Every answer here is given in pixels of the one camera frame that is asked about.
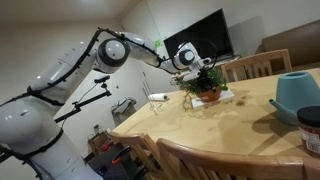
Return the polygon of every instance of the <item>dining table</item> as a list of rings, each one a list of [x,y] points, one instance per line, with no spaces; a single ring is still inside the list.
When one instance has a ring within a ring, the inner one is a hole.
[[[320,69],[303,71],[320,85]],[[280,75],[228,83],[233,97],[187,110],[183,108],[185,91],[167,93],[167,101],[147,103],[114,131],[147,133],[155,142],[164,138],[206,151],[309,156],[299,127],[281,122],[269,103],[276,98]]]

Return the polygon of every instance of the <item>wooden chair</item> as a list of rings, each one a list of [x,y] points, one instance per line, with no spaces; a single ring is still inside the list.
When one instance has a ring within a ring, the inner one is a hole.
[[[147,179],[168,179],[164,171],[156,166],[156,163],[160,165],[159,149],[148,134],[119,134],[109,129],[106,133],[115,144],[120,143],[131,147],[133,160],[138,158],[149,170],[146,175]]]
[[[320,179],[320,160],[299,156],[235,155],[196,150],[159,139],[163,164],[178,180]]]
[[[264,76],[273,75],[271,60],[283,60],[285,72],[292,72],[290,56],[287,49],[269,51],[245,57],[237,61],[230,62],[221,66],[223,76],[228,82],[231,80],[241,81]]]

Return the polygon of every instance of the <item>flower pot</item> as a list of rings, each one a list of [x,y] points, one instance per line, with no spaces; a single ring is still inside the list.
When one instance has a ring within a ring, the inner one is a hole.
[[[220,93],[221,93],[220,86],[217,86],[209,91],[201,92],[199,94],[199,98],[204,103],[213,102],[220,98]]]

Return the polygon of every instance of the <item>television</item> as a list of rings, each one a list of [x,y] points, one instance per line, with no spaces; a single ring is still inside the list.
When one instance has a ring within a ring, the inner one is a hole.
[[[217,57],[219,61],[228,56],[232,57],[234,53],[222,9],[165,39],[169,57],[172,58],[177,53],[178,46],[185,42],[191,42],[201,58]]]

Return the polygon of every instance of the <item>ceiling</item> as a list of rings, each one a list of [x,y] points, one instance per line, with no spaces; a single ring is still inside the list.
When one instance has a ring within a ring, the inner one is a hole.
[[[140,0],[0,0],[0,24],[119,20]]]

